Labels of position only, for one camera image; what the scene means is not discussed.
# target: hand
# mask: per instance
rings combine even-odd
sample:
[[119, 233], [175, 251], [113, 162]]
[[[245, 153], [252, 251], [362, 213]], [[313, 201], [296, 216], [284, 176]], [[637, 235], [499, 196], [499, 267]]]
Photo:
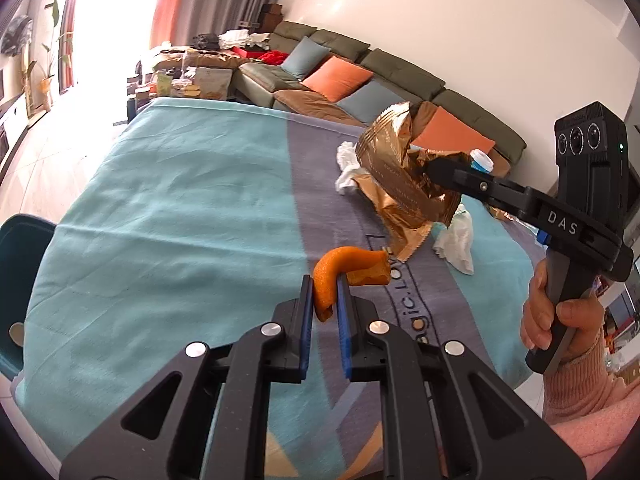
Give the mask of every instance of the hand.
[[546, 350], [551, 345], [551, 323], [554, 310], [562, 324], [576, 329], [574, 338], [561, 360], [566, 362], [584, 354], [600, 333], [604, 308], [592, 292], [586, 300], [567, 300], [554, 309], [546, 296], [546, 259], [536, 265], [529, 282], [529, 299], [522, 307], [520, 339], [529, 350], [536, 346]]

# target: dark teal chair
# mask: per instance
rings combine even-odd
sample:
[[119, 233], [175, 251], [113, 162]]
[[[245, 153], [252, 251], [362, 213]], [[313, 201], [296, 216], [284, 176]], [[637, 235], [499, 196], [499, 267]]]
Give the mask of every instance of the dark teal chair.
[[22, 370], [22, 348], [9, 327], [24, 322], [31, 289], [56, 225], [17, 214], [0, 227], [0, 373], [12, 380]]

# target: black bag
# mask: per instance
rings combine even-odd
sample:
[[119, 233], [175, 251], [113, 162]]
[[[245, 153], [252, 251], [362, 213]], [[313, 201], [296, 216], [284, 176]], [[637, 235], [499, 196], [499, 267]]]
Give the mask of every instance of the black bag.
[[11, 20], [2, 37], [0, 54], [12, 57], [20, 54], [22, 48], [27, 43], [31, 43], [32, 30], [33, 20], [29, 16], [16, 16]]
[[218, 37], [215, 34], [198, 34], [193, 37], [190, 46], [198, 50], [220, 50]]

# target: blue gripper pad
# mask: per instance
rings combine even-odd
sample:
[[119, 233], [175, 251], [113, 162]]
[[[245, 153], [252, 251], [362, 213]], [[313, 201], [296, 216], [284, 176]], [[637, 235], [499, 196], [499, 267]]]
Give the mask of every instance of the blue gripper pad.
[[309, 352], [311, 351], [311, 326], [313, 325], [314, 311], [314, 286], [313, 279], [309, 279], [309, 286], [306, 288], [304, 298], [304, 317], [302, 320], [302, 330], [300, 331], [300, 372], [302, 380], [306, 379], [306, 371], [309, 368]]
[[549, 238], [551, 238], [551, 236], [549, 236], [548, 233], [545, 233], [542, 229], [540, 229], [538, 231], [538, 234], [536, 235], [536, 241], [540, 245], [548, 245], [549, 244]]
[[351, 379], [351, 335], [349, 330], [349, 316], [347, 315], [344, 289], [338, 281], [338, 334], [340, 336], [340, 354], [342, 355], [342, 370], [347, 379]]

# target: crumpled gold foil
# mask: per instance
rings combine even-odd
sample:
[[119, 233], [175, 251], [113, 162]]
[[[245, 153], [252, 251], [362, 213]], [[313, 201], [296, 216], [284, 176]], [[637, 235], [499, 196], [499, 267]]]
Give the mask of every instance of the crumpled gold foil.
[[420, 224], [407, 215], [396, 201], [373, 181], [370, 174], [355, 175], [352, 179], [376, 208], [376, 213], [389, 233], [389, 247], [393, 255], [401, 262], [407, 261], [429, 236], [433, 222]]
[[[449, 225], [460, 203], [460, 193], [431, 182], [428, 163], [446, 156], [470, 164], [466, 153], [411, 149], [411, 141], [420, 135], [435, 109], [429, 102], [413, 109], [408, 102], [392, 105], [361, 134], [356, 145], [358, 161], [370, 175], [353, 179], [382, 218], [391, 250], [402, 262], [429, 235], [433, 222]], [[411, 112], [417, 128], [412, 127]]]
[[488, 205], [488, 204], [484, 204], [484, 208], [496, 220], [500, 220], [501, 222], [513, 221], [513, 216], [511, 216], [506, 211], [503, 211], [502, 209], [498, 209], [497, 207], [493, 207], [493, 206]]

